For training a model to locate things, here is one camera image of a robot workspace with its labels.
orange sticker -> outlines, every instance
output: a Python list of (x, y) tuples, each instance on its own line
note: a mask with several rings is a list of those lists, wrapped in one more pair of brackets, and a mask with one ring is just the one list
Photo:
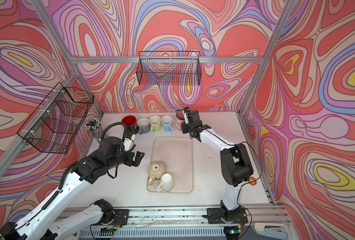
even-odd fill
[(256, 179), (254, 177), (250, 177), (250, 180), (248, 180), (248, 182), (251, 184), (251, 185), (256, 185)]

purple mug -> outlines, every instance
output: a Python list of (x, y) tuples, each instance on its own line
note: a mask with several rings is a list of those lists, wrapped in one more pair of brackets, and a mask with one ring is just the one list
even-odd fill
[(138, 120), (138, 134), (145, 134), (151, 130), (150, 121), (148, 118), (141, 118)]

wire basket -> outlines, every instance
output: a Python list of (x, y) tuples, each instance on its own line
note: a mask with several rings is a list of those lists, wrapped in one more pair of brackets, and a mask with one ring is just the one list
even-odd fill
[(62, 87), (31, 129), (24, 136), (19, 134), (19, 129), (18, 135), (40, 152), (66, 154), (93, 103), (93, 94)]
[(139, 85), (200, 85), (198, 51), (140, 51)]

white mug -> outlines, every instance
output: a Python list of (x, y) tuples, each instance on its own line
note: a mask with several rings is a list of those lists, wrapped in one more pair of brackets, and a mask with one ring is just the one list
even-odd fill
[(156, 188), (156, 192), (160, 192), (161, 189), (163, 189), (165, 192), (169, 192), (172, 190), (172, 185), (173, 185), (173, 181), (172, 181), (171, 174), (165, 173), (163, 174), (163, 176), (161, 176), (160, 184)]

red and black mug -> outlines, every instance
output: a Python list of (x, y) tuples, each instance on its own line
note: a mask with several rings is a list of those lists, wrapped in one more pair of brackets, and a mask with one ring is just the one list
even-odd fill
[(138, 134), (139, 128), (135, 116), (132, 115), (125, 116), (123, 117), (122, 122), (127, 125), (127, 131), (130, 131), (133, 134)]

